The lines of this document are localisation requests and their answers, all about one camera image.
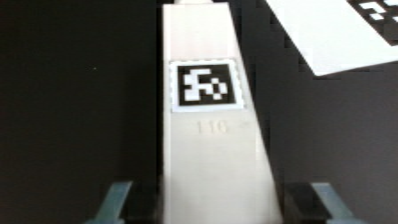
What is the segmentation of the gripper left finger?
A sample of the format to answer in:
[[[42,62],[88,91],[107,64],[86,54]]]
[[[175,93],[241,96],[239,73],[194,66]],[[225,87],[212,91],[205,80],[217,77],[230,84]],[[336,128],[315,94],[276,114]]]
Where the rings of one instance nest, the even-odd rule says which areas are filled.
[[[84,224],[155,224],[157,186],[114,182],[95,217]]]

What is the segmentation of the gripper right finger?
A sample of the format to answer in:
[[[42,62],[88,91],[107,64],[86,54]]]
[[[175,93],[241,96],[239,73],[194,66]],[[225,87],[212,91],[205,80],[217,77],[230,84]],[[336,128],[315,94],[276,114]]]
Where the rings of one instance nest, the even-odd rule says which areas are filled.
[[[354,213],[328,182],[285,185],[285,224],[351,224]]]

